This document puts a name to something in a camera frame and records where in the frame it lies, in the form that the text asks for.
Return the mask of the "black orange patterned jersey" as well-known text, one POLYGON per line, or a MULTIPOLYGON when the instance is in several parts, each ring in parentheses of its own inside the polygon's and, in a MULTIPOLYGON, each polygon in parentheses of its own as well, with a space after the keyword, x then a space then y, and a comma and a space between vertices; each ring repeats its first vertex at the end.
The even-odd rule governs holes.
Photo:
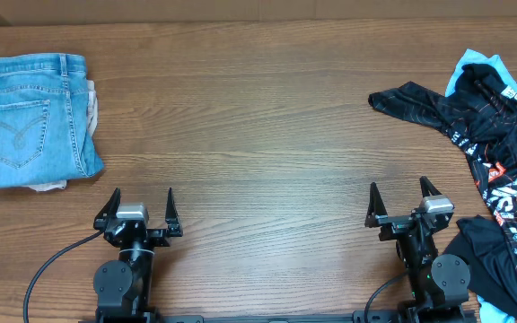
POLYGON ((517 274, 517 92, 490 65, 462 69, 449 97, 408 82, 368 101, 386 115, 436 129, 464 152, 517 274))

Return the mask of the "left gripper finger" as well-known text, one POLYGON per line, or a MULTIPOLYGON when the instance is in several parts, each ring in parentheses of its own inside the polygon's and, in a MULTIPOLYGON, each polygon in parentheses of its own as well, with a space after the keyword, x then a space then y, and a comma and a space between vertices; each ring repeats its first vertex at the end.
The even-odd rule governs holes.
POLYGON ((180 219, 174 202, 172 188, 169 188, 168 190, 167 205, 165 209, 165 222, 167 223, 169 230, 180 229, 180 219))
POLYGON ((102 209, 95 216, 95 220, 110 218, 114 216, 120 205, 121 192, 119 188, 115 188, 108 202, 102 207, 102 209))

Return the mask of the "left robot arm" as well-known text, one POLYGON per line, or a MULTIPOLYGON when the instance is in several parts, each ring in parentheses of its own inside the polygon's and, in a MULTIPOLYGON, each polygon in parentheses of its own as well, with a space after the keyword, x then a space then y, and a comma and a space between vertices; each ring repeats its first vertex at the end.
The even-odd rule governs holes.
POLYGON ((180 219, 169 191, 165 209, 167 226, 148 227, 148 210, 142 203, 123 204, 117 188, 96 215, 93 228, 113 247, 118 259, 102 264, 93 278, 97 294, 97 322, 161 322, 160 312, 149 305, 154 250, 168 247, 183 235, 180 219))

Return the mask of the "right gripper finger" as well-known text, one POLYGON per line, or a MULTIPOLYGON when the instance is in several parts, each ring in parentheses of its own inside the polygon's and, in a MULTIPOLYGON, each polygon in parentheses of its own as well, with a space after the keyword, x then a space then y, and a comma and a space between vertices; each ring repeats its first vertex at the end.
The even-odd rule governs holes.
POLYGON ((422 197, 439 196, 441 192, 434 186, 427 176, 419 179, 422 197))
POLYGON ((366 214, 367 220, 379 220, 388 216, 380 191, 375 182, 370 185, 370 200, 366 214))

